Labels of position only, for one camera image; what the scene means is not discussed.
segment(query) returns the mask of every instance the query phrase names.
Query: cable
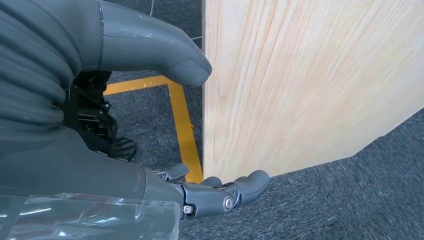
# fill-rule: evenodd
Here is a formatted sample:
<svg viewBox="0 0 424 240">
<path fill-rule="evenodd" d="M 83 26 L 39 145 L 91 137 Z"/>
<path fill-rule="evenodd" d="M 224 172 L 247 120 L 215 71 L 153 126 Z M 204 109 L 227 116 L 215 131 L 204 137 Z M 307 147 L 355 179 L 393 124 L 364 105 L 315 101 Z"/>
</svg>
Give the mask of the cable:
<svg viewBox="0 0 424 240">
<path fill-rule="evenodd" d="M 155 5 L 155 0 L 151 0 L 151 8 L 150 8 L 150 14 L 149 16 L 152 16 L 153 14 L 153 6 Z"/>
</svg>

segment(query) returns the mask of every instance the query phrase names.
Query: gray robot arm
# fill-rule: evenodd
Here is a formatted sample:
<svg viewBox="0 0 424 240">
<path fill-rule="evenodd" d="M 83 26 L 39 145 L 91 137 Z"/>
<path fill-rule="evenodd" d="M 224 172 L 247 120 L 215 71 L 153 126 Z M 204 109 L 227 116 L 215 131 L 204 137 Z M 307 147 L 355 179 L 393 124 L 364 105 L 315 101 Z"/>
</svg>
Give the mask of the gray robot arm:
<svg viewBox="0 0 424 240">
<path fill-rule="evenodd" d="M 0 0 L 0 186 L 20 196 L 175 202 L 181 218 L 257 199 L 269 184 L 263 171 L 227 184 L 179 182 L 182 166 L 155 172 L 108 158 L 61 125 L 55 104 L 79 72 L 145 69 L 186 86 L 201 86 L 212 71 L 183 31 L 145 14 L 102 0 Z"/>
</svg>

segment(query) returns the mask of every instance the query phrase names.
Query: transparent plastic cover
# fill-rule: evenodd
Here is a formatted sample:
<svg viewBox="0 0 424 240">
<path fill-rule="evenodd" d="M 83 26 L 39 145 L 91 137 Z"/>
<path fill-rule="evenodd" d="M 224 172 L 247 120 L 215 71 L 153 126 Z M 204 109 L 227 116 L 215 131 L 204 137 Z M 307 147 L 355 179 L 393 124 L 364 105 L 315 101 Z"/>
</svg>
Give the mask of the transparent plastic cover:
<svg viewBox="0 0 424 240">
<path fill-rule="evenodd" d="M 167 201 L 0 195 L 0 239 L 177 240 L 180 214 L 180 205 Z"/>
</svg>

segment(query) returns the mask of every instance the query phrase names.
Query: wood grain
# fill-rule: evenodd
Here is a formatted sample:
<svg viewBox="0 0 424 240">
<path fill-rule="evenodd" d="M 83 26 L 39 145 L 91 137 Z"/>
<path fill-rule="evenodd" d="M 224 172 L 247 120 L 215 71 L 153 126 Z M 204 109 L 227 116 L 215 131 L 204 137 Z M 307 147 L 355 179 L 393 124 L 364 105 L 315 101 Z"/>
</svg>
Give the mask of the wood grain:
<svg viewBox="0 0 424 240">
<path fill-rule="evenodd" d="M 203 171 L 350 157 L 424 106 L 422 0 L 204 0 Z"/>
</svg>

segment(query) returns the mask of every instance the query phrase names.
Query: yellow line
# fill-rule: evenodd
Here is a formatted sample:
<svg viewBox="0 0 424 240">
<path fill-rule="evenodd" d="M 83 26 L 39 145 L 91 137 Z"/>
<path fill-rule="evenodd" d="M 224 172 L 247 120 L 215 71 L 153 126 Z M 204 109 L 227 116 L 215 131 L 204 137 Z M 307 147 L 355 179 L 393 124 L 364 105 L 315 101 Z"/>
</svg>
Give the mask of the yellow line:
<svg viewBox="0 0 424 240">
<path fill-rule="evenodd" d="M 183 87 L 169 81 L 168 89 L 182 163 L 190 170 L 185 180 L 188 183 L 200 183 L 203 181 L 202 168 Z"/>
<path fill-rule="evenodd" d="M 119 94 L 123 92 L 129 92 L 133 90 L 139 90 L 144 88 L 150 88 L 150 87 L 156 87 L 161 85 L 166 85 L 170 82 L 166 77 L 163 76 L 153 76 L 153 77 L 146 77 L 146 78 L 140 78 L 130 81 L 123 81 L 123 82 L 117 82 L 108 84 L 106 91 L 104 91 L 104 95 L 112 95 L 112 94 Z"/>
</svg>

